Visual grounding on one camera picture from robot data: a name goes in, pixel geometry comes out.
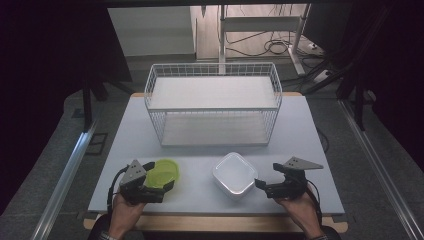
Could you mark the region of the white square container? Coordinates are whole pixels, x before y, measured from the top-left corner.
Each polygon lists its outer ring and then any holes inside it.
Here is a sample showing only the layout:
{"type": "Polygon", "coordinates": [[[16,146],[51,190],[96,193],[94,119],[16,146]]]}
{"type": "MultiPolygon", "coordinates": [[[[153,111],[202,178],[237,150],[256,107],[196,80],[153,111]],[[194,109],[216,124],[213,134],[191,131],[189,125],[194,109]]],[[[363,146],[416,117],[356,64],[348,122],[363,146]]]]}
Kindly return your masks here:
{"type": "Polygon", "coordinates": [[[240,200],[253,187],[257,170],[237,152],[228,153],[212,169],[216,185],[232,200],[240,200]]]}

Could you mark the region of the white wire rack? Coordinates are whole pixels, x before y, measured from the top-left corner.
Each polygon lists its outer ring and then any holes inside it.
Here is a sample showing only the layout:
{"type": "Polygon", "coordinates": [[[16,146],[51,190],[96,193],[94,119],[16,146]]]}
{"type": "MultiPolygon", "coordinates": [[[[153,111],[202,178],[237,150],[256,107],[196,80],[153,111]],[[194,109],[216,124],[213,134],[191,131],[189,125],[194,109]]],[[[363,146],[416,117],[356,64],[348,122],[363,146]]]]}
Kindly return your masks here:
{"type": "Polygon", "coordinates": [[[144,96],[163,146],[266,145],[282,86],[268,62],[154,64],[144,96]]]}

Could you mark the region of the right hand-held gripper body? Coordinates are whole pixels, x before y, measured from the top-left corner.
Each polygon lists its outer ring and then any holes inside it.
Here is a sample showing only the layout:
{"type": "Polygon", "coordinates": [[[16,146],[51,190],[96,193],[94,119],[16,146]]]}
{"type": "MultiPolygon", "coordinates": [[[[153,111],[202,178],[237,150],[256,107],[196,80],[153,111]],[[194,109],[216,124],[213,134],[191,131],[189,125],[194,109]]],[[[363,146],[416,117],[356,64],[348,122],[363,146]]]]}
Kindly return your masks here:
{"type": "Polygon", "coordinates": [[[307,161],[292,156],[287,162],[282,164],[286,172],[284,181],[281,183],[268,184],[266,195],[268,198],[289,198],[295,199],[302,196],[307,189],[308,181],[306,170],[323,169],[321,164],[307,161]]]}

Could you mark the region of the person's left hand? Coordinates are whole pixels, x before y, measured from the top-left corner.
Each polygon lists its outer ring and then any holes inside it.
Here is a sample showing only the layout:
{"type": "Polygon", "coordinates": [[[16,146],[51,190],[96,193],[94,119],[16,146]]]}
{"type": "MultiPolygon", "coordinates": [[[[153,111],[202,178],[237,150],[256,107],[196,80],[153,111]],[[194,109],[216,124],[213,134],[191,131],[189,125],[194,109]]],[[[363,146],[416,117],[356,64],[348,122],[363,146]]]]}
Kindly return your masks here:
{"type": "Polygon", "coordinates": [[[127,221],[134,228],[135,224],[140,219],[145,206],[145,203],[131,205],[120,194],[117,194],[113,200],[112,218],[127,221]]]}

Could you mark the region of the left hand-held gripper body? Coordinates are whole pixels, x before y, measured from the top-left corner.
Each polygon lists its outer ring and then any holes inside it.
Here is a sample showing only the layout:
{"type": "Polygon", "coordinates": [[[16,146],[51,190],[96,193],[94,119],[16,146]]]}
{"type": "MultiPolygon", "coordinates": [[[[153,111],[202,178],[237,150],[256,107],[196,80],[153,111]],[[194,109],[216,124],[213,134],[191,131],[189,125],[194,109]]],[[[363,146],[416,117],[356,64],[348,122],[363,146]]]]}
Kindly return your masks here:
{"type": "Polygon", "coordinates": [[[135,159],[131,162],[119,184],[119,192],[131,205],[139,203],[161,203],[164,195],[158,193],[159,188],[147,187],[144,182],[147,172],[143,165],[135,159]]]}

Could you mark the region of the white power strip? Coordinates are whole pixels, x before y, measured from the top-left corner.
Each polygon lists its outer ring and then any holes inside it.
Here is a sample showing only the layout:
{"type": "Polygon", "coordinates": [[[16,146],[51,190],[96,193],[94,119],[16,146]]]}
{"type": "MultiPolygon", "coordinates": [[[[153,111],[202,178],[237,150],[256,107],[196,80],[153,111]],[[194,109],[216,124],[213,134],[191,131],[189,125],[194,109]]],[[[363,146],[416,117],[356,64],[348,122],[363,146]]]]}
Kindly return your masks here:
{"type": "Polygon", "coordinates": [[[314,83],[320,83],[325,80],[327,77],[331,76],[333,72],[331,70],[323,70],[319,73],[313,80],[314,83]]]}

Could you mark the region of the dark floor outlet cover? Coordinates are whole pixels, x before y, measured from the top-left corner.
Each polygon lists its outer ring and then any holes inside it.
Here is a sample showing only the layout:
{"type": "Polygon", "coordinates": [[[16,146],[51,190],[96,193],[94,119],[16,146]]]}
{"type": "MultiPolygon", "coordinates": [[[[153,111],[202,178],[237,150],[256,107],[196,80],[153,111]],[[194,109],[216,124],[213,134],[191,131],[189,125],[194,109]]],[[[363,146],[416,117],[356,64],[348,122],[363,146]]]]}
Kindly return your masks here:
{"type": "Polygon", "coordinates": [[[89,142],[85,154],[89,156],[101,155],[104,150],[107,137],[107,133],[95,133],[89,142]]]}

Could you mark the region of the green translucent bowl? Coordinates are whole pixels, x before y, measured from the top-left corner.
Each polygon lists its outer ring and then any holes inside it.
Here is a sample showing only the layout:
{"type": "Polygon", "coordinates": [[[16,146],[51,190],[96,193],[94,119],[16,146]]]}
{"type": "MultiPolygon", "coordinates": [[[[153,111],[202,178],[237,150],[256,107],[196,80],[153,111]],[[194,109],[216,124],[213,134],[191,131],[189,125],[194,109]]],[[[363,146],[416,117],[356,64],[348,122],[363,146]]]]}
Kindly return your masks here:
{"type": "Polygon", "coordinates": [[[147,172],[145,185],[151,188],[162,188],[165,184],[178,181],[179,165],[173,159],[160,159],[155,167],[147,172]]]}

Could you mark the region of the metal rail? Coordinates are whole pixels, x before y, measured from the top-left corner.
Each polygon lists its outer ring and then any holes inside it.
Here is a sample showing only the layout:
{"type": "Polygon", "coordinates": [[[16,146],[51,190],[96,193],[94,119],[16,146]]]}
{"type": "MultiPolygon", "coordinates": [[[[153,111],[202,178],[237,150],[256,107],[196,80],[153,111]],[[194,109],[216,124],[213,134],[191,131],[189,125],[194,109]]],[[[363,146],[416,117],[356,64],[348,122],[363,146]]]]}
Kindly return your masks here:
{"type": "Polygon", "coordinates": [[[401,195],[393,179],[390,177],[380,156],[372,145],[368,135],[362,130],[354,119],[354,110],[348,100],[338,100],[344,116],[346,117],[354,135],[359,142],[368,162],[373,169],[380,185],[382,186],[389,202],[397,214],[404,230],[410,240],[424,240],[424,232],[419,226],[416,217],[411,211],[405,198],[401,195]]]}
{"type": "Polygon", "coordinates": [[[97,124],[98,120],[93,120],[91,124],[84,127],[30,240],[48,239],[97,124]]]}

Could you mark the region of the white desk frame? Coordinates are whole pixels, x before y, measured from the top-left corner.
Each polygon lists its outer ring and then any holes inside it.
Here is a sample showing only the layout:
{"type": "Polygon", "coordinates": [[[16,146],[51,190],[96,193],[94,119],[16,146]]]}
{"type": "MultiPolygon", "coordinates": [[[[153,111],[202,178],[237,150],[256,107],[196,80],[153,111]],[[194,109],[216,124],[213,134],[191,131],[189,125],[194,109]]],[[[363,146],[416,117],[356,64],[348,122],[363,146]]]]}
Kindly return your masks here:
{"type": "Polygon", "coordinates": [[[226,62],[225,33],[226,32],[262,32],[286,31],[294,32],[295,40],[288,46],[288,54],[298,76],[305,76],[305,70],[299,60],[297,49],[302,36],[311,5],[307,4],[300,16],[264,16],[264,17],[227,17],[224,5],[220,6],[219,16],[219,55],[220,63],[226,62]]]}

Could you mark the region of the black stand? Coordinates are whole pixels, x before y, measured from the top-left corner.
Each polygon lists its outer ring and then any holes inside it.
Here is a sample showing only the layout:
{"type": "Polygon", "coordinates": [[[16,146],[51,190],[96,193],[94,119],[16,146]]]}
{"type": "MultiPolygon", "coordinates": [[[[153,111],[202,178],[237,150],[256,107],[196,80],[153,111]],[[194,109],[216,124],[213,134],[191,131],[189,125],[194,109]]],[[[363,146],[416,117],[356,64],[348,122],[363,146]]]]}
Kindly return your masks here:
{"type": "Polygon", "coordinates": [[[365,77],[358,67],[351,66],[343,74],[343,80],[336,90],[338,99],[348,100],[353,95],[353,119],[361,131],[365,130],[363,123],[363,108],[370,104],[364,97],[366,90],[365,77]]]}
{"type": "Polygon", "coordinates": [[[101,81],[91,81],[87,77],[82,80],[82,95],[83,95],[83,113],[84,113],[84,128],[83,132],[87,133],[94,124],[91,104],[91,94],[95,95],[95,98],[99,101],[106,101],[108,98],[108,92],[104,86],[108,83],[115,88],[132,95],[135,90],[124,85],[119,81],[114,81],[110,77],[102,76],[101,81]]]}

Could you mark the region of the person's right hand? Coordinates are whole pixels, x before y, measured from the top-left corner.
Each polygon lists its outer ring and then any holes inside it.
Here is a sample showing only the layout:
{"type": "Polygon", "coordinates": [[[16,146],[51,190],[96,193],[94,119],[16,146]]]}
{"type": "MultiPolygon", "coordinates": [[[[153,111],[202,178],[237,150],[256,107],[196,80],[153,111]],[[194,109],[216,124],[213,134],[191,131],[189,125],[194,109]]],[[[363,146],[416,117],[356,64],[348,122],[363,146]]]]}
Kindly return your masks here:
{"type": "Polygon", "coordinates": [[[289,214],[292,221],[303,230],[305,237],[319,236],[321,227],[316,214],[314,202],[304,193],[296,199],[276,198],[275,202],[281,205],[289,214]]]}

